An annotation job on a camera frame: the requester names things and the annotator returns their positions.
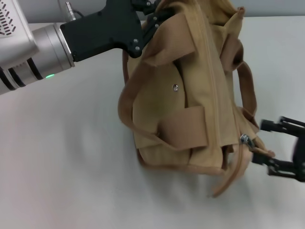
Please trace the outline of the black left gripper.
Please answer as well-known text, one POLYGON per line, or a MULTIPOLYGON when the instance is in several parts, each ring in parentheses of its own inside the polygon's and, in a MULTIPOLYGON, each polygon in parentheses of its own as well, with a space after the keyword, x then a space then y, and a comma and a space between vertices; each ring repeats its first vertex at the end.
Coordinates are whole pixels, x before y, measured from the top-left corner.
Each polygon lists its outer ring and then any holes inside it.
POLYGON ((144 44, 175 14, 173 8, 156 11, 159 3, 160 0, 108 0, 102 10, 61 25, 73 61, 80 62, 111 49, 140 57, 144 44), (148 15, 142 26, 138 12, 148 15))

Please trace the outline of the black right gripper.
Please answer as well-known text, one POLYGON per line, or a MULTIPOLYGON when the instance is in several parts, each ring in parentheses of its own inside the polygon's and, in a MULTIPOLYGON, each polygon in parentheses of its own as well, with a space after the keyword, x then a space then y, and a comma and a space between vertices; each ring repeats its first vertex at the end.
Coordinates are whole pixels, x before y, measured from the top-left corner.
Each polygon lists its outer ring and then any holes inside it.
POLYGON ((267 166, 267 174, 305 182, 305 124, 304 122, 281 116, 277 123, 263 119, 260 130, 285 133, 298 137, 294 147, 293 161, 283 161, 267 155, 254 153, 252 162, 267 166))

